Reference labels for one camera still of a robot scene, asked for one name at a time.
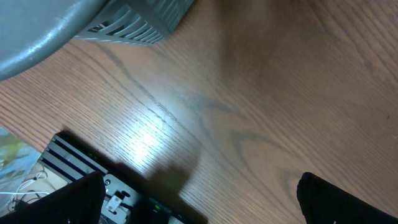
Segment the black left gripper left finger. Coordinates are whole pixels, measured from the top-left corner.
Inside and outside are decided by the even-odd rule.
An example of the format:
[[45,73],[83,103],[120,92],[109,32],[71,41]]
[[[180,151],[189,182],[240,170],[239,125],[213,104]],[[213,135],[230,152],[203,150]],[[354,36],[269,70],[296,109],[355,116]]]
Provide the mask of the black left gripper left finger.
[[1,217],[1,224],[98,223],[104,196],[103,176],[92,172],[26,208]]

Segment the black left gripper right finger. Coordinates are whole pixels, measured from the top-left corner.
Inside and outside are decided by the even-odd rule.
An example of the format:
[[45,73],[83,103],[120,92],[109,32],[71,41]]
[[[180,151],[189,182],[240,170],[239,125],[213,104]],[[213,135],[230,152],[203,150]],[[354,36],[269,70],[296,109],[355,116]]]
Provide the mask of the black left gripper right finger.
[[310,172],[303,173],[298,182],[297,199],[307,223],[397,224],[396,217]]

